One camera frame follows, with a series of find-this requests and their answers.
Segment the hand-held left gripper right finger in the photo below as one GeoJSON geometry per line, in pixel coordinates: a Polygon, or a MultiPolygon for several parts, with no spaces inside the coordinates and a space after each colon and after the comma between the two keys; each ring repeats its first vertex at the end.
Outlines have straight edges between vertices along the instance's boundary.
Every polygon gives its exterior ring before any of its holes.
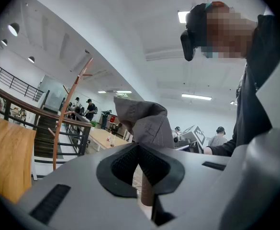
{"type": "Polygon", "coordinates": [[[225,230],[229,157],[138,144],[137,161],[153,184],[151,218],[139,230],[225,230]]]}

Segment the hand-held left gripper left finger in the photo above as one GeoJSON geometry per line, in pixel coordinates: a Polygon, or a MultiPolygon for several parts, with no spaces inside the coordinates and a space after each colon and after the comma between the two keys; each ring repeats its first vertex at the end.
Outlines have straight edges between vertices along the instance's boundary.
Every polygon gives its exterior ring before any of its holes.
{"type": "Polygon", "coordinates": [[[97,179],[100,161],[124,148],[120,145],[67,161],[27,190],[17,206],[30,213],[54,186],[63,184],[70,186],[70,191],[48,223],[53,229],[154,229],[154,223],[141,210],[136,198],[113,196],[97,179]]]}

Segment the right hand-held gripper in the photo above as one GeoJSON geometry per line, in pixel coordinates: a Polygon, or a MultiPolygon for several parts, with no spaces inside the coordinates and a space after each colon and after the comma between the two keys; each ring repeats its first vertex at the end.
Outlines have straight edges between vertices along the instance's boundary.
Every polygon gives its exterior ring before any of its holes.
{"type": "Polygon", "coordinates": [[[183,147],[182,150],[189,149],[190,152],[204,153],[204,143],[206,136],[201,131],[198,125],[193,125],[187,128],[179,136],[179,147],[183,147]]]}

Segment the wooden coat rack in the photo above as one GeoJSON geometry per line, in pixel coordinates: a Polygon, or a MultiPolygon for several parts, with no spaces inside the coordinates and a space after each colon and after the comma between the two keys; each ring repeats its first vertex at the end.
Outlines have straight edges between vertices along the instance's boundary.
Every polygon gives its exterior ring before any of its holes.
{"type": "Polygon", "coordinates": [[[56,132],[54,133],[50,128],[48,129],[48,131],[54,136],[53,170],[56,170],[56,159],[57,159],[59,134],[60,134],[60,129],[61,129],[61,125],[62,125],[63,119],[64,119],[64,117],[66,115],[66,110],[67,110],[68,104],[70,102],[70,99],[71,99],[71,97],[72,97],[76,87],[81,82],[82,77],[84,77],[84,76],[91,76],[91,74],[87,74],[86,71],[89,68],[89,66],[91,65],[92,61],[93,61],[93,58],[91,57],[89,59],[89,61],[86,63],[86,65],[84,66],[84,68],[82,69],[82,71],[76,77],[76,80],[75,80],[74,84],[72,85],[72,87],[70,88],[70,91],[66,88],[65,85],[63,85],[65,91],[67,92],[67,97],[66,97],[66,100],[65,100],[65,102],[63,104],[63,107],[61,109],[61,114],[59,116],[59,120],[56,123],[56,132]]]}

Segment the grey baseball cap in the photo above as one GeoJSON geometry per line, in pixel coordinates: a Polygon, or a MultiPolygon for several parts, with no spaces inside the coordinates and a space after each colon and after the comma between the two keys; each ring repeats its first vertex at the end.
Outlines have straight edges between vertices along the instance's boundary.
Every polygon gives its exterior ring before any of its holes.
{"type": "Polygon", "coordinates": [[[115,96],[113,101],[119,121],[133,135],[135,142],[174,148],[172,129],[165,107],[154,102],[119,96],[115,96]]]}

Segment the person's right forearm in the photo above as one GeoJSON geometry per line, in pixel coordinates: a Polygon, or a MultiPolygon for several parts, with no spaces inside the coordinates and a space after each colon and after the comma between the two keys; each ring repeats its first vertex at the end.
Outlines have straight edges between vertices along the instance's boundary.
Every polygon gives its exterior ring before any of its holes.
{"type": "Polygon", "coordinates": [[[231,157],[236,148],[236,141],[230,141],[219,146],[207,146],[203,149],[204,154],[231,157]]]}

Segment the light wooden white-legged table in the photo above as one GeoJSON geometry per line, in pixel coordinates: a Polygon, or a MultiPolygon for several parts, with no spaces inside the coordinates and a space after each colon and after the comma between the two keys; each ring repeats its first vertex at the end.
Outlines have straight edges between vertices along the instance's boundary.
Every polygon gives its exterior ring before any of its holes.
{"type": "MultiPolygon", "coordinates": [[[[97,145],[96,151],[112,148],[111,141],[110,142],[107,141],[108,135],[109,135],[109,132],[106,130],[91,128],[90,133],[89,133],[89,139],[90,139],[90,141],[92,141],[93,143],[95,143],[97,145]]],[[[115,136],[114,147],[128,144],[128,142],[123,140],[122,138],[119,138],[116,135],[112,134],[112,137],[113,136],[115,136]]]]}

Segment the dark staircase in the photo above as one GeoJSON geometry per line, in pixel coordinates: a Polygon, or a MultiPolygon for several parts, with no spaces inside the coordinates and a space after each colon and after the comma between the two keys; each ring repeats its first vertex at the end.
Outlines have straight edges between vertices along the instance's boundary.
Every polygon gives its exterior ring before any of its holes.
{"type": "Polygon", "coordinates": [[[46,116],[40,116],[37,122],[34,140],[34,155],[37,157],[52,158],[54,136],[49,128],[55,133],[56,120],[46,116]]]}

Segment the brown wooden table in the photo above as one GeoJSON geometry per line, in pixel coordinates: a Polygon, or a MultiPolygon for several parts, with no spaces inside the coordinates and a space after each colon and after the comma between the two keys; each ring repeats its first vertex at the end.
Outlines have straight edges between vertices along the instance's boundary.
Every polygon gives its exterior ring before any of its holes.
{"type": "Polygon", "coordinates": [[[17,203],[31,188],[36,131],[0,118],[0,196],[17,203]]]}

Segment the dark wood metal railing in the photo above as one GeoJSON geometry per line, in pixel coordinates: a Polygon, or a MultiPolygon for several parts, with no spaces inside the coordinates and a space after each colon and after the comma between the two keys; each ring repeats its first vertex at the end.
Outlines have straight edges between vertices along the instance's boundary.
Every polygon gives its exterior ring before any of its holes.
{"type": "MultiPolygon", "coordinates": [[[[12,96],[11,94],[5,92],[2,89],[0,89],[0,97],[2,97],[3,99],[5,99],[7,101],[7,106],[6,107],[8,107],[8,103],[11,103],[11,104],[14,104],[14,105],[16,105],[20,108],[25,109],[26,111],[31,112],[33,114],[40,115],[40,116],[46,116],[46,117],[49,117],[49,118],[54,119],[56,121],[60,120],[59,115],[51,113],[51,112],[46,111],[46,110],[41,109],[41,108],[37,108],[37,107],[35,107],[35,106],[33,106],[29,103],[26,103],[26,102],[24,102],[24,101],[22,101],[22,100],[20,100],[16,97],[12,96]]],[[[80,146],[79,153],[81,155],[84,155],[92,124],[90,122],[87,122],[87,120],[82,118],[79,114],[75,114],[75,116],[79,119],[79,121],[63,117],[62,118],[62,123],[67,123],[67,124],[70,124],[72,126],[83,127],[84,129],[82,131],[82,135],[69,134],[67,132],[65,132],[65,133],[60,132],[60,134],[82,138],[81,141],[80,141],[80,144],[78,144],[77,146],[80,146]]]]}

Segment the black metal balcony railing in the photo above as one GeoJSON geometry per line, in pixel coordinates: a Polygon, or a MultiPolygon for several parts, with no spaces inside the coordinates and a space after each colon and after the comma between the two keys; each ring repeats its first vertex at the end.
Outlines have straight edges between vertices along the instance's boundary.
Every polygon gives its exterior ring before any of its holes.
{"type": "Polygon", "coordinates": [[[8,71],[0,67],[0,82],[8,86],[10,89],[22,94],[24,97],[29,97],[35,102],[38,102],[42,97],[43,91],[27,84],[21,79],[10,74],[8,71]]]}

